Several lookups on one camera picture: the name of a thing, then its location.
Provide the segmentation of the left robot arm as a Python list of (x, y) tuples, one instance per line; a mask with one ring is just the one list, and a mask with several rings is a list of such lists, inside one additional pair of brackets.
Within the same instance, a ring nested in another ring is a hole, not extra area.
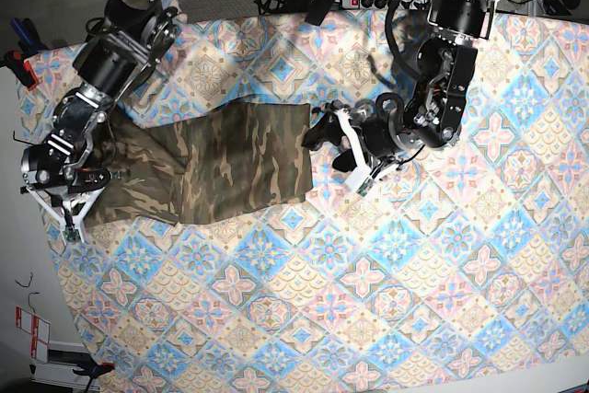
[(429, 0), (430, 33), (412, 62), (404, 59), (393, 31), (395, 13), (408, 2), (388, 1), (384, 32), (394, 63), (416, 83), (412, 97), (389, 92), (354, 106), (332, 101), (321, 107), (321, 119), (302, 142), (316, 151), (324, 143), (348, 141), (332, 166), (361, 195), (423, 149), (442, 150), (459, 140), (478, 55), (474, 43), (489, 38), (499, 0)]

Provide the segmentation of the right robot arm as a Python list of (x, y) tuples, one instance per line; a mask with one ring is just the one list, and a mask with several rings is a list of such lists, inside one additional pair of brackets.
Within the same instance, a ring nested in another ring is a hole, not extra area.
[(118, 102), (161, 72), (179, 27), (174, 0), (108, 0), (86, 23), (74, 60), (81, 84), (59, 101), (51, 131), (21, 161), (22, 190), (58, 223), (64, 241), (84, 240), (84, 218), (113, 176), (97, 151), (99, 131)]

